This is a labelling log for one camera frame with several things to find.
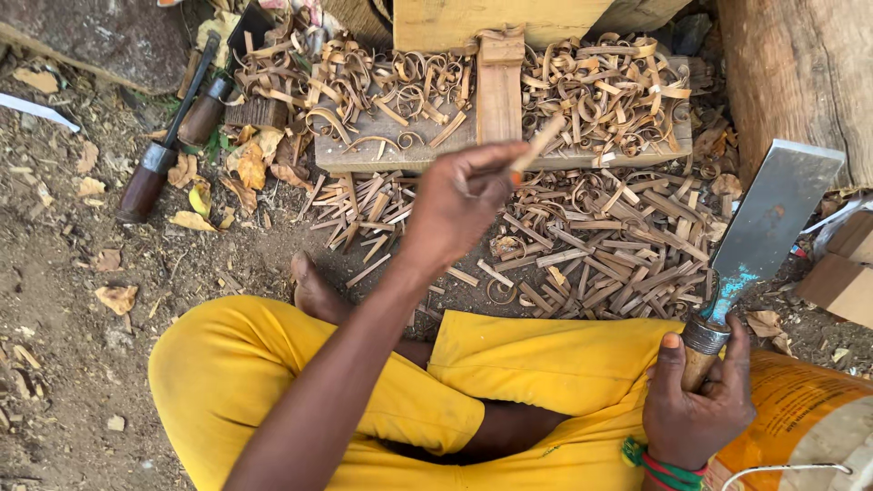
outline chisel handle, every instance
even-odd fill
[[[731,337],[725,326],[706,322],[698,314],[692,314],[682,331],[685,343],[685,372],[682,374],[682,390],[697,392],[709,373],[718,353]]]

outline wristband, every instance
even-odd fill
[[[647,448],[648,446],[627,437],[622,443],[622,460],[631,467],[642,467],[643,471],[663,489],[699,491],[709,464],[698,471],[687,471],[652,459],[646,452]]]

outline bare foot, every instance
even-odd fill
[[[340,294],[321,277],[315,269],[315,263],[309,254],[300,251],[291,260],[291,271],[297,287],[294,289],[294,305],[304,314],[334,326],[339,326],[352,314],[354,305],[342,298]],[[403,356],[422,370],[428,369],[430,353],[433,352],[432,342],[411,341],[401,339],[394,352]]]
[[[342,324],[354,305],[342,298],[315,269],[309,254],[300,251],[291,260],[292,276],[297,280],[294,305],[306,315],[334,326]]]

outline yellow pants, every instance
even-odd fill
[[[446,311],[427,371],[392,354],[330,489],[638,489],[621,443],[643,438],[645,369],[679,322],[502,319]],[[155,345],[148,379],[173,448],[200,491],[217,491],[246,441],[335,326],[280,301],[229,296],[191,309]],[[534,448],[474,466],[397,455],[374,437],[461,449],[476,398],[573,418]]]

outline soil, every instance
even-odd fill
[[[143,135],[168,119],[168,99],[131,94],[118,86],[62,66],[69,87],[46,96],[9,76],[15,56],[0,65],[0,92],[56,108],[82,126],[75,135],[58,124],[23,117],[0,107],[0,342],[9,362],[0,363],[0,411],[12,420],[0,421],[0,488],[25,484],[27,489],[171,489],[192,487],[162,429],[148,390],[148,355],[172,321],[195,305],[225,294],[219,275],[229,275],[246,294],[291,301],[288,277],[291,257],[298,250],[312,254],[320,271],[351,301],[360,301],[378,281],[379,272],[348,290],[348,281],[364,266],[368,247],[348,255],[324,247],[329,232],[309,231],[310,211],[294,219],[305,192],[268,178],[258,214],[241,218],[226,233],[196,232],[168,224],[168,217],[187,210],[187,190],[167,185],[147,225],[121,226],[113,210],[132,168],[148,141]],[[76,171],[84,142],[100,149],[96,167]],[[219,167],[198,158],[200,174],[212,183],[213,221],[225,204],[238,207],[237,198],[221,186]],[[311,154],[304,162],[316,177]],[[31,170],[22,173],[22,168]],[[79,182],[90,176],[107,185],[106,193],[91,196],[101,205],[76,197]],[[47,186],[54,202],[43,207],[37,185]],[[267,229],[265,216],[272,227]],[[456,266],[478,274],[479,258],[493,259],[487,239]],[[102,249],[121,249],[116,272],[97,272],[92,261]],[[793,340],[794,354],[857,375],[868,373],[873,330],[810,306],[790,290],[809,270],[806,259],[788,256],[776,279],[761,282],[739,304],[745,310],[776,310]],[[578,280],[577,270],[570,276]],[[543,272],[528,266],[513,278],[542,280]],[[486,282],[471,287],[446,276],[437,285],[445,295],[429,293],[423,301],[438,312],[446,308],[501,316],[529,316],[530,309],[515,301],[499,306],[485,293]],[[104,307],[94,290],[105,285],[136,285],[139,291],[130,312],[131,328]],[[497,292],[496,299],[503,300]],[[432,340],[438,323],[425,314],[407,337]],[[769,349],[769,341],[756,343]],[[36,369],[13,356],[22,345],[39,361]],[[851,353],[837,366],[836,348]],[[16,386],[25,374],[30,388],[42,395],[24,399]],[[123,431],[110,430],[107,421],[124,418]]]

